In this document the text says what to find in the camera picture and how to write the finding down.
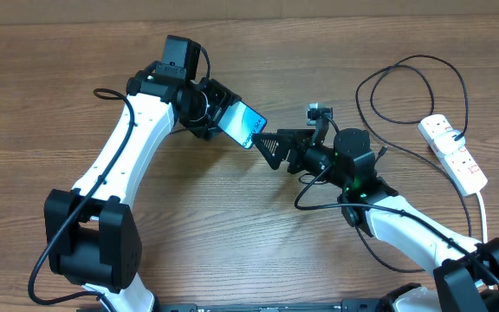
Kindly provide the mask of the Samsung Galaxy smartphone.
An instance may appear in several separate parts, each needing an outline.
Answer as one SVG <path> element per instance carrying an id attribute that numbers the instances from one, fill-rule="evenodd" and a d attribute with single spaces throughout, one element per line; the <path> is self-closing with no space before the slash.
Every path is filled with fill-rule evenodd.
<path id="1" fill-rule="evenodd" d="M 253 147 L 253 134 L 261 133 L 267 120 L 243 101 L 229 106 L 218 127 L 244 149 Z"/>

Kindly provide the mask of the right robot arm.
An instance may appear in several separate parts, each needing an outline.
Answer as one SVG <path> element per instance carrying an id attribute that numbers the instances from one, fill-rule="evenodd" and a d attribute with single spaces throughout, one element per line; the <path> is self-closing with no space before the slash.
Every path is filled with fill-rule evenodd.
<path id="1" fill-rule="evenodd" d="M 427 217 L 377 175 L 368 132 L 339 131 L 331 147 L 322 130 L 256 133 L 273 169 L 306 171 L 341 189 L 334 207 L 350 226 L 386 242 L 431 274 L 436 288 L 408 283 L 379 299 L 378 311 L 499 311 L 499 238 L 486 244 Z"/>

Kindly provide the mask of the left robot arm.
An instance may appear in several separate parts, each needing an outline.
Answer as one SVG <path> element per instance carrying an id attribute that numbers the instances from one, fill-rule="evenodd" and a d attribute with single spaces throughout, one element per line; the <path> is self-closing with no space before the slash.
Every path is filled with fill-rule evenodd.
<path id="1" fill-rule="evenodd" d="M 159 299 L 142 282 L 142 243 L 133 201 L 153 155 L 181 123 L 199 138 L 220 133 L 224 109 L 238 100 L 205 75 L 196 78 L 207 51 L 169 35 L 161 60 L 131 77 L 124 93 L 96 88 L 119 101 L 120 119 L 99 156 L 69 191 L 52 190 L 44 203 L 47 245 L 29 278 L 30 299 L 53 305 L 93 296 L 105 311 L 158 311 Z"/>

